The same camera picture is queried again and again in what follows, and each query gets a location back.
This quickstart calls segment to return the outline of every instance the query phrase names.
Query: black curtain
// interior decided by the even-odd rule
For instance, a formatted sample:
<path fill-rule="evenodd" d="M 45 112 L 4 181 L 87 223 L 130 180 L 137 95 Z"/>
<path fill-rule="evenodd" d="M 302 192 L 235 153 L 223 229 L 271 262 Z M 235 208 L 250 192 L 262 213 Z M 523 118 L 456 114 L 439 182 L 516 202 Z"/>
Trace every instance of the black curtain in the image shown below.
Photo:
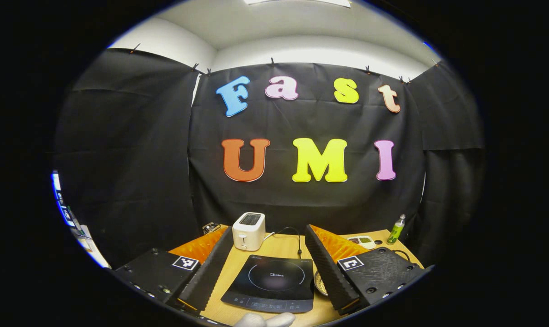
<path fill-rule="evenodd" d="M 227 107 L 216 90 L 241 76 L 247 108 L 226 116 Z M 275 76 L 297 81 L 298 98 L 266 96 Z M 334 81 L 352 79 L 359 100 L 354 104 L 335 99 Z M 396 91 L 398 113 L 385 105 L 378 88 Z M 189 161 L 194 208 L 200 223 L 228 225 L 246 211 L 264 213 L 266 229 L 277 232 L 307 224 L 337 234 L 390 229 L 401 214 L 413 225 L 424 182 L 418 112 L 407 85 L 365 70 L 329 64 L 260 64 L 221 70 L 200 79 L 192 108 Z M 310 138 L 323 153 L 331 139 L 344 139 L 345 182 L 325 178 L 295 182 L 297 147 L 293 140 Z M 253 182 L 232 180 L 224 172 L 224 139 L 242 139 L 239 166 L 251 169 L 251 139 L 268 139 L 264 174 Z M 378 180 L 378 149 L 374 142 L 393 141 L 393 180 Z"/>
<path fill-rule="evenodd" d="M 108 49 L 67 95 L 54 169 L 113 268 L 200 235 L 187 161 L 198 73 L 156 54 Z"/>
<path fill-rule="evenodd" d="M 407 247 L 424 266 L 437 263 L 467 226 L 482 193 L 484 131 L 478 103 L 444 60 L 409 83 L 425 154 L 425 189 Z"/>

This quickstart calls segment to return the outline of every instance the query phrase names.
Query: toaster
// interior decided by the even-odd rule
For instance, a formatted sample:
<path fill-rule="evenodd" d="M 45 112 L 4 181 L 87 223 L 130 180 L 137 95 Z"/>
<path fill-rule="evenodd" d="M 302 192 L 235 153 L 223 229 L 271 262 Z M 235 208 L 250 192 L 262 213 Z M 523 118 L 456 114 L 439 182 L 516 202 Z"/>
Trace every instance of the toaster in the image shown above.
<path fill-rule="evenodd" d="M 245 251 L 258 250 L 266 232 L 265 218 L 263 213 L 243 213 L 232 226 L 234 246 Z"/>

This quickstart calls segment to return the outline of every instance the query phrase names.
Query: orange letter u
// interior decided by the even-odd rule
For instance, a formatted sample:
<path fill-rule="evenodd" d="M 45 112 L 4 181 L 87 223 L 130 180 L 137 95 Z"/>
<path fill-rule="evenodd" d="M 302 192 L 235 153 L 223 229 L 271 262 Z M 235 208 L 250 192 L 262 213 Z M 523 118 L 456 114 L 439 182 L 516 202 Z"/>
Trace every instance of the orange letter u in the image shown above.
<path fill-rule="evenodd" d="M 254 148 L 254 166 L 251 170 L 240 169 L 240 148 L 244 145 L 241 139 L 225 139 L 224 147 L 224 172 L 229 178 L 239 182 L 253 182 L 264 173 L 264 161 L 266 160 L 266 147 L 270 145 L 268 139 L 251 139 L 250 145 Z"/>

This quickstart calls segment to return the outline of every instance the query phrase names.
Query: induction cooktop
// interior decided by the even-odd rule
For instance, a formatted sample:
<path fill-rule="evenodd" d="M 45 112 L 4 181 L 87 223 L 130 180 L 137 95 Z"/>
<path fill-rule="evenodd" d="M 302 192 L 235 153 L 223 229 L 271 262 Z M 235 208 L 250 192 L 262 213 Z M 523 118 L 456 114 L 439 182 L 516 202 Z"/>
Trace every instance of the induction cooktop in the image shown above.
<path fill-rule="evenodd" d="M 250 255 L 222 296 L 222 302 L 264 312 L 312 310 L 311 259 Z"/>

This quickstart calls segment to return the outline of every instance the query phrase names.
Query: white ceiling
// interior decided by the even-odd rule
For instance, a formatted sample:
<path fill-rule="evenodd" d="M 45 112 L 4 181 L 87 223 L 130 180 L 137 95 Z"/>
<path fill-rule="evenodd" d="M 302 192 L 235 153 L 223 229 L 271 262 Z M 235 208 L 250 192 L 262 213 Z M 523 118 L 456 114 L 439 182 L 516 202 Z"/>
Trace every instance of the white ceiling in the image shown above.
<path fill-rule="evenodd" d="M 327 35 L 384 46 L 431 66 L 440 59 L 410 31 L 368 4 L 351 8 L 311 0 L 247 5 L 244 0 L 188 0 L 156 17 L 204 39 L 217 50 L 287 35 Z"/>

